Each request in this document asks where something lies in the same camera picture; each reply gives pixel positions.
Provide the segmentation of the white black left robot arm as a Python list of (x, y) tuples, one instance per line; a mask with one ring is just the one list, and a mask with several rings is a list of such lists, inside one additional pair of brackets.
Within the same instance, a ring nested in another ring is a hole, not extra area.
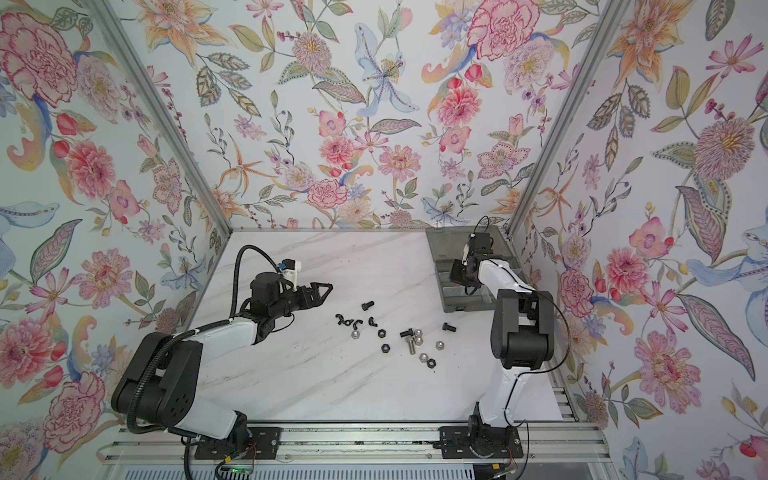
[(111, 398), (133, 434), (168, 431), (180, 436), (225, 441), (240, 448), (248, 439), (245, 414), (197, 395), (200, 370), (236, 350), (257, 345), (276, 321), (322, 306), (333, 285), (296, 284), (296, 273), (258, 274), (251, 296), (226, 319), (179, 334), (144, 337)]

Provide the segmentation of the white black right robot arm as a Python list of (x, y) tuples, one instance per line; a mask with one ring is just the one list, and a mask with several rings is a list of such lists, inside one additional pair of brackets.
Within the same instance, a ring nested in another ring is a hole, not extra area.
[(468, 419), (472, 441), (506, 442), (530, 377), (543, 375), (555, 351), (552, 297), (540, 293), (493, 251), (488, 234), (469, 236), (450, 280), (472, 292), (487, 289), (495, 300), (490, 348), (497, 360), (489, 387)]

